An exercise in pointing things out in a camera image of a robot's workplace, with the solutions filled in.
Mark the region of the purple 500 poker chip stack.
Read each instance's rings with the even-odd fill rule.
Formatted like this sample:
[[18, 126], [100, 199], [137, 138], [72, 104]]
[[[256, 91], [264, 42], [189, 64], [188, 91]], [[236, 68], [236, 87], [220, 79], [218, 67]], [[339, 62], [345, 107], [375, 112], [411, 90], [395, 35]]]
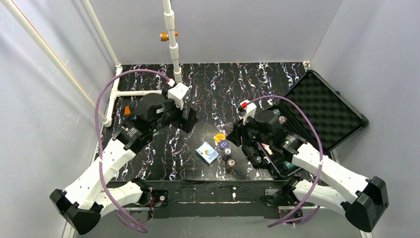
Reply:
[[228, 161], [231, 158], [231, 156], [232, 156], [231, 148], [225, 148], [223, 150], [223, 156], [222, 156], [223, 160]]

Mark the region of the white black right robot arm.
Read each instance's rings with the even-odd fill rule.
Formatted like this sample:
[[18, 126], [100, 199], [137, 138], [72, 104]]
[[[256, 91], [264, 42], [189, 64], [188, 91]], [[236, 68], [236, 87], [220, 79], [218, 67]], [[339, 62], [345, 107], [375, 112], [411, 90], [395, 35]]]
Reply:
[[238, 147], [267, 145], [274, 156], [312, 173], [327, 183], [318, 186], [296, 178], [283, 193], [289, 202], [310, 202], [334, 210], [364, 232], [372, 232], [389, 206], [386, 182], [378, 177], [367, 178], [325, 156], [304, 138], [288, 131], [279, 115], [264, 110], [255, 116], [224, 125], [227, 140]]

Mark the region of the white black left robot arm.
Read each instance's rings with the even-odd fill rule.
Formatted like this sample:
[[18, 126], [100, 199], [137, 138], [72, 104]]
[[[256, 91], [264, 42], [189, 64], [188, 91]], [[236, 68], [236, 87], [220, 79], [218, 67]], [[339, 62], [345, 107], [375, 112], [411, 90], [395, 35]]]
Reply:
[[71, 185], [55, 189], [50, 200], [61, 216], [81, 235], [90, 232], [106, 214], [135, 204], [149, 207], [156, 201], [152, 187], [141, 178], [107, 188], [114, 175], [153, 140], [153, 135], [169, 125], [190, 133], [198, 121], [190, 108], [184, 118], [182, 100], [169, 95], [151, 93], [142, 98], [115, 130], [102, 153]]

